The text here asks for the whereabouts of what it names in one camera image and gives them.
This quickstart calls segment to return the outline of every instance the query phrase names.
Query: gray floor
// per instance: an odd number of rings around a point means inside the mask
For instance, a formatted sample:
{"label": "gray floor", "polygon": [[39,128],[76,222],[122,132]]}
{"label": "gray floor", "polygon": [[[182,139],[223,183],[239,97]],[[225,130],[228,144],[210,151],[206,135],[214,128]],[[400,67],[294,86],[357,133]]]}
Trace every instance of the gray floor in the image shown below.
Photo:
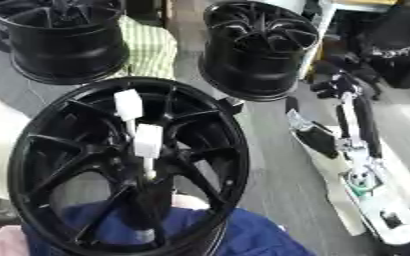
{"label": "gray floor", "polygon": [[[172,31],[179,40],[178,80],[217,98],[223,95],[200,77],[197,57],[205,41],[200,20],[211,0],[177,0]],[[8,55],[0,53],[0,98],[29,116],[73,88],[40,85],[18,75]],[[329,103],[315,99],[300,84],[296,96],[304,112],[335,124]],[[284,225],[290,234],[317,255],[374,255],[369,239],[350,237],[325,199],[324,184],[304,151],[291,138],[283,116],[283,102],[247,103],[237,118],[250,144],[251,177],[241,207]],[[386,141],[410,167],[410,90],[387,89],[375,113]]]}

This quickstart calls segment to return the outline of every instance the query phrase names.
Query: robotic arm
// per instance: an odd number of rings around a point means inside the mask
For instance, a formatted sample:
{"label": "robotic arm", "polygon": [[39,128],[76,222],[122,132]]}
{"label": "robotic arm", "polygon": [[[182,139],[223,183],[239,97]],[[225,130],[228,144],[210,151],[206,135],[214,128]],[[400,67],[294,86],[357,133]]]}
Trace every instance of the robotic arm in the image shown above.
{"label": "robotic arm", "polygon": [[[335,194],[345,193],[348,195],[346,202],[340,205],[350,203],[353,206],[339,211],[357,214],[388,255],[410,255],[410,200],[406,197],[410,194],[410,187],[407,188],[407,183],[400,180],[400,172],[408,170],[393,170],[397,167],[385,164],[385,152],[372,107],[357,80],[326,62],[320,62],[317,69],[331,79],[314,85],[312,90],[319,98],[336,98],[339,101],[336,114],[340,136],[328,132],[321,124],[306,121],[298,114],[297,100],[292,98],[288,99],[286,111],[293,135],[306,146],[314,164],[320,167],[318,169],[322,166],[332,168],[320,170],[327,182],[330,201],[340,197]],[[322,141],[327,141],[325,150],[322,150]],[[336,152],[333,157],[328,155],[331,141]],[[410,179],[410,172],[404,176]]]}

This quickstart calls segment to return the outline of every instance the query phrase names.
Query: machine part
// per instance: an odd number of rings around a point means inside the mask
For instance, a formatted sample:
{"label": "machine part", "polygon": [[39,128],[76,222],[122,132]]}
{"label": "machine part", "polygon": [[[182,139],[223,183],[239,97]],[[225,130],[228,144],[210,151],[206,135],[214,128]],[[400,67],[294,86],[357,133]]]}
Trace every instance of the machine part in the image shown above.
{"label": "machine part", "polygon": [[389,52],[387,57],[408,55],[410,47],[410,0],[400,0],[372,23],[360,35],[362,51],[367,55],[375,52]]}
{"label": "machine part", "polygon": [[359,36],[361,55],[392,87],[409,89],[410,0],[398,1]]}
{"label": "machine part", "polygon": [[88,83],[117,72],[129,56],[118,24],[121,0],[0,0],[14,68],[42,83]]}
{"label": "machine part", "polygon": [[286,116],[295,136],[309,148],[330,159],[339,156],[336,139],[332,132],[317,122],[304,119],[299,113],[298,100],[288,97],[286,100]]}
{"label": "machine part", "polygon": [[[390,255],[410,256],[410,204],[397,185],[400,181],[393,179],[393,175],[398,174],[383,164],[382,147],[370,103],[362,95],[356,80],[351,79],[346,71],[327,63],[319,68],[332,79],[321,83],[316,91],[340,100],[336,110],[341,129],[337,144],[341,146],[337,150],[345,156],[346,170],[339,171],[339,182],[358,209],[364,225],[381,242],[382,248],[402,252]],[[327,162],[326,166],[329,166],[331,159]]]}
{"label": "machine part", "polygon": [[[164,129],[154,180],[144,179],[143,163],[115,115],[115,93],[129,89],[143,99],[145,113],[137,122]],[[196,167],[202,160],[216,174],[219,188]],[[8,185],[25,223],[69,254],[204,255],[220,241],[217,237],[222,237],[225,220],[242,196],[248,171],[244,134],[218,101],[175,81],[128,77],[79,88],[44,109],[16,144]],[[76,228],[58,217],[53,209],[57,198],[51,194],[85,172],[100,174],[111,196],[99,203],[85,226]],[[184,177],[202,190],[210,208],[189,228],[167,235],[161,223],[171,207],[174,177]],[[155,240],[139,245],[100,240],[96,231],[113,211],[135,230],[153,229]]]}
{"label": "machine part", "polygon": [[314,26],[292,11],[260,2],[211,5],[202,76],[230,96],[273,101],[294,90],[304,53],[317,41]]}

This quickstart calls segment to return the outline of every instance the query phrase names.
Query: pink cloth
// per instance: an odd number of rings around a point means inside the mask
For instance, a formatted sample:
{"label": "pink cloth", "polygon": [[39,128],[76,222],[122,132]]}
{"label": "pink cloth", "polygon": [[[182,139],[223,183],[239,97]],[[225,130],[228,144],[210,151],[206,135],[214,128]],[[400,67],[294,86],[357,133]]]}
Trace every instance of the pink cloth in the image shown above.
{"label": "pink cloth", "polygon": [[0,256],[29,256],[26,237],[20,226],[0,229]]}

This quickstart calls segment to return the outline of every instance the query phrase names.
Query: rim lip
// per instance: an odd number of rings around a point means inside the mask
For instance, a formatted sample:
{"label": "rim lip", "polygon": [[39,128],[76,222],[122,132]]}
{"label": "rim lip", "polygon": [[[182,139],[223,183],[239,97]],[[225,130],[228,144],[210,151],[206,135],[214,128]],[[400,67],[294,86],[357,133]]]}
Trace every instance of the rim lip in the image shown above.
{"label": "rim lip", "polygon": [[[311,21],[309,21],[309,20],[306,19],[305,17],[303,17],[303,16],[301,16],[301,15],[299,15],[299,14],[297,14],[297,13],[291,11],[291,10],[288,10],[288,9],[286,9],[286,8],[283,8],[283,7],[279,7],[279,6],[276,6],[276,5],[272,5],[272,4],[268,4],[268,3],[263,3],[263,2],[250,1],[250,0],[249,0],[249,1],[237,1],[237,0],[233,0],[233,1],[223,1],[223,2],[218,2],[218,3],[215,3],[215,4],[212,4],[212,5],[208,6],[208,7],[205,9],[204,13],[203,13],[203,20],[204,20],[204,23],[205,23],[205,25],[207,26],[207,30],[209,31],[210,34],[214,33],[214,32],[212,32],[212,31],[210,31],[210,27],[211,27],[211,25],[212,25],[212,24],[211,24],[211,20],[210,20],[211,14],[212,14],[214,11],[218,10],[219,8],[221,8],[221,7],[223,7],[223,6],[232,5],[232,4],[245,4],[245,5],[247,5],[247,4],[258,4],[258,5],[260,5],[260,6],[263,6],[263,5],[264,5],[264,6],[270,7],[270,8],[281,9],[282,12],[287,12],[287,13],[289,13],[291,16],[294,16],[295,18],[297,18],[298,20],[308,21],[308,22],[306,22],[306,26],[309,28],[309,30],[310,30],[309,32],[310,32],[310,33],[315,34],[315,40],[314,40],[314,42],[313,42],[312,44],[310,44],[308,47],[306,47],[306,48],[301,48],[301,49],[299,49],[299,50],[297,50],[297,51],[308,51],[309,49],[311,49],[312,47],[314,47],[315,45],[317,45],[318,42],[320,41],[320,34],[319,34],[319,32],[317,31],[317,28],[316,28],[314,25],[312,25]],[[228,41],[229,41],[230,43],[232,43],[232,44],[236,44],[233,40],[230,40],[230,39],[228,39],[228,38],[223,38],[223,39],[224,39],[224,40],[228,40]],[[272,53],[252,53],[252,54],[254,54],[254,55],[259,55],[259,56],[275,57],[275,56],[277,56],[277,55],[287,54],[287,53],[290,53],[290,51],[272,52]]]}
{"label": "rim lip", "polygon": [[125,53],[122,55],[121,59],[116,62],[116,64],[110,68],[104,69],[100,73],[95,72],[93,75],[83,75],[83,76],[76,76],[76,77],[65,77],[65,78],[58,78],[57,76],[45,76],[41,75],[38,73],[33,73],[29,70],[24,69],[20,64],[15,59],[15,55],[12,52],[10,61],[12,64],[12,67],[20,73],[22,76],[31,79],[33,81],[43,83],[43,84],[50,84],[50,85],[58,85],[58,86],[72,86],[72,85],[78,85],[78,84],[84,84],[84,83],[92,83],[96,82],[98,80],[101,80],[103,78],[106,78],[108,76],[114,75],[118,71],[121,70],[121,68],[125,65],[125,63],[128,61],[130,58],[130,52],[129,52],[129,47],[125,42],[123,42],[123,50]]}
{"label": "rim lip", "polygon": [[71,28],[40,28],[40,27],[33,27],[29,25],[18,24],[18,23],[9,21],[7,18],[3,18],[2,16],[0,16],[0,22],[7,27],[34,29],[37,31],[67,31],[68,32],[68,31],[73,31],[77,29],[82,30],[82,29],[88,29],[88,28],[94,28],[94,27],[103,27],[109,23],[116,22],[124,14],[125,5],[124,5],[123,0],[115,0],[115,1],[120,4],[119,9],[117,9],[117,12],[115,13],[115,15],[97,24],[85,24],[85,25],[75,26]]}
{"label": "rim lip", "polygon": [[228,88],[227,86],[224,86],[223,84],[219,83],[215,79],[211,78],[211,76],[208,74],[208,72],[205,71],[205,57],[204,54],[201,54],[199,57],[199,72],[203,79],[208,82],[211,86],[214,88],[218,89],[219,91],[222,91],[223,93],[226,93],[232,97],[236,97],[238,99],[243,99],[247,101],[257,101],[257,102],[271,102],[271,101],[277,101],[284,99],[291,95],[293,92],[295,92],[298,88],[298,78],[296,79],[297,81],[287,90],[280,91],[280,92],[274,92],[274,93],[268,93],[266,92],[265,94],[260,94],[260,93],[250,93],[247,91],[237,91],[237,90],[232,90]]}
{"label": "rim lip", "polygon": [[[66,100],[73,98],[74,96],[85,96],[88,95],[88,92],[91,90],[98,90],[98,87],[102,88],[107,88],[109,85],[113,85],[115,82],[118,81],[126,81],[128,82],[129,85],[131,84],[137,84],[138,81],[141,81],[142,83],[160,83],[160,84],[170,84],[171,86],[176,86],[176,87],[181,87],[183,89],[186,89],[189,93],[192,95],[199,95],[201,96],[204,102],[209,102],[213,104],[225,117],[225,120],[229,122],[229,124],[232,126],[231,128],[234,129],[235,134],[237,135],[237,139],[240,142],[240,160],[239,160],[239,166],[241,171],[240,175],[237,175],[237,180],[234,184],[244,184],[244,186],[238,186],[235,185],[234,188],[232,189],[232,193],[229,196],[229,199],[227,200],[227,206],[224,207],[221,211],[218,211],[215,213],[211,218],[208,223],[208,225],[204,225],[201,228],[197,229],[196,232],[191,234],[190,237],[187,239],[179,239],[176,246],[169,245],[165,246],[153,251],[149,252],[139,252],[139,253],[112,253],[112,252],[93,252],[92,250],[88,249],[82,249],[80,246],[72,246],[71,244],[67,244],[60,239],[53,239],[54,236],[51,235],[51,232],[49,232],[44,226],[40,225],[40,221],[38,221],[38,218],[34,216],[34,214],[31,214],[29,210],[27,209],[27,206],[23,200],[23,197],[17,193],[20,191],[20,185],[19,181],[21,177],[23,177],[23,163],[24,163],[24,151],[25,149],[29,146],[29,141],[28,141],[28,134],[36,129],[36,127],[40,126],[40,123],[45,122],[48,118],[48,115],[54,114],[55,111],[57,111],[58,107],[60,107],[61,104],[66,102]],[[33,230],[37,231],[37,233],[44,238],[44,240],[57,248],[60,248],[64,251],[68,251],[70,253],[75,253],[79,255],[91,255],[91,256],[103,256],[103,255],[116,255],[116,256],[128,256],[128,255],[138,255],[138,256],[165,256],[165,255],[173,255],[176,250],[179,249],[185,249],[188,247],[191,247],[195,243],[199,242],[202,237],[209,235],[213,229],[218,227],[221,224],[225,223],[225,220],[227,217],[233,212],[233,210],[236,208],[239,200],[242,197],[242,194],[244,193],[248,176],[249,176],[249,168],[250,168],[250,163],[249,163],[249,150],[247,146],[247,141],[245,139],[244,133],[237,123],[237,121],[234,119],[234,117],[222,106],[220,106],[219,102],[209,96],[208,94],[192,87],[188,86],[176,81],[172,80],[167,80],[167,79],[160,79],[160,78],[148,78],[148,77],[126,77],[126,78],[116,78],[116,79],[110,79],[110,80],[105,80],[105,81],[100,81],[100,82],[95,82],[90,85],[81,87],[77,90],[71,91],[64,96],[60,97],[58,100],[54,101],[51,103],[49,106],[47,106],[43,111],[41,111],[23,130],[21,133],[19,139],[17,140],[17,143],[11,153],[10,160],[9,160],[9,166],[8,166],[8,190],[10,193],[11,201],[14,204],[14,206],[17,208],[17,211],[22,218],[22,220],[27,223]]]}

